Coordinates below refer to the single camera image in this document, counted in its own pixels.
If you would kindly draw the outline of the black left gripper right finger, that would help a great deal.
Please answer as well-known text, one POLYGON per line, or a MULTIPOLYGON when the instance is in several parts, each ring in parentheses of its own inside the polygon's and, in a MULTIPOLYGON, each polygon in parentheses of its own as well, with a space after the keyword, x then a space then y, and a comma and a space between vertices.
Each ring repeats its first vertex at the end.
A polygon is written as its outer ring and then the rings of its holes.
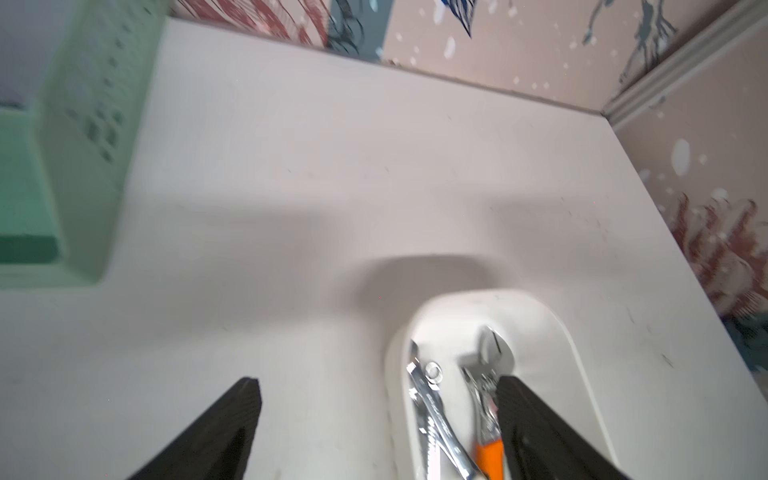
POLYGON ((500 378, 498 420, 513 479, 624 479, 533 390, 515 376, 500 378))

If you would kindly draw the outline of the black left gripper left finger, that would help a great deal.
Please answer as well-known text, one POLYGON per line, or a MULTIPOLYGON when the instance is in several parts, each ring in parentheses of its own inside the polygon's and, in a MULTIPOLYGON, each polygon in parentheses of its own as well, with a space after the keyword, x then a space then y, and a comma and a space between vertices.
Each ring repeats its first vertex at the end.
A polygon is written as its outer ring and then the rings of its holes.
POLYGON ((242 479, 262 408, 256 378, 235 382, 134 479, 242 479))

